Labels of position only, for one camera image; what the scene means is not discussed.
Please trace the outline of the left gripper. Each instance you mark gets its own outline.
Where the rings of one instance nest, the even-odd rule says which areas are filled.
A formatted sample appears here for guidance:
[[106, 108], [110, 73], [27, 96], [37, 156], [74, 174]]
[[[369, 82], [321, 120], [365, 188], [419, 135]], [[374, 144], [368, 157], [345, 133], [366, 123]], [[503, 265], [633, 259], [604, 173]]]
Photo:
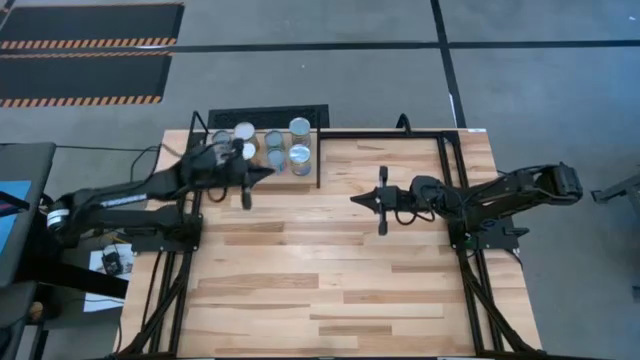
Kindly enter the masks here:
[[243, 209], [252, 207], [251, 185], [256, 185], [274, 173], [269, 167], [250, 164], [243, 156], [244, 143], [232, 142], [229, 150], [223, 154], [224, 171], [227, 187], [239, 187], [241, 189], [241, 202]]

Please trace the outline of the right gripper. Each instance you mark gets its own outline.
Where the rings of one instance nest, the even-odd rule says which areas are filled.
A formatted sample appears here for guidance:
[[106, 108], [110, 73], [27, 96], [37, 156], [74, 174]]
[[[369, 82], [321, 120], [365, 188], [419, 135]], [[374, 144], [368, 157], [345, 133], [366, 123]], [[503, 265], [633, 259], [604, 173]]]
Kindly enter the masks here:
[[388, 186], [388, 167], [381, 166], [379, 169], [379, 186], [370, 192], [354, 195], [350, 200], [360, 206], [371, 211], [376, 211], [379, 215], [378, 234], [386, 235], [388, 233], [387, 213], [393, 212], [396, 222], [403, 226], [413, 223], [413, 219], [404, 222], [399, 217], [399, 205], [401, 204], [403, 192], [397, 186]]

